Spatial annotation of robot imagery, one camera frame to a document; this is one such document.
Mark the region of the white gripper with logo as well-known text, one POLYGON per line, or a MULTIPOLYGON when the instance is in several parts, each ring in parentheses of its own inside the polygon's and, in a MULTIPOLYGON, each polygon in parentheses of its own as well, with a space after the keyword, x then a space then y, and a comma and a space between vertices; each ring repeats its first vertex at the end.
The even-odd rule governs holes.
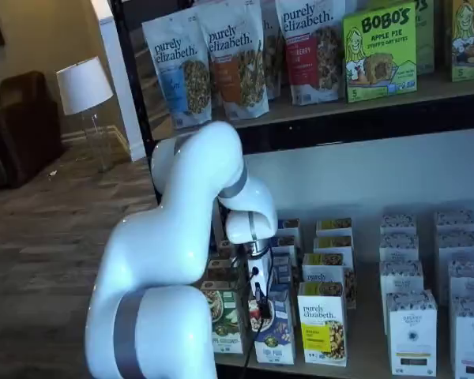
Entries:
POLYGON ((269 304, 269 289, 273 283, 273 261, 270 255, 250 257, 248 259, 250 290, 258 304, 258 314, 262 321, 273 318, 269 304))

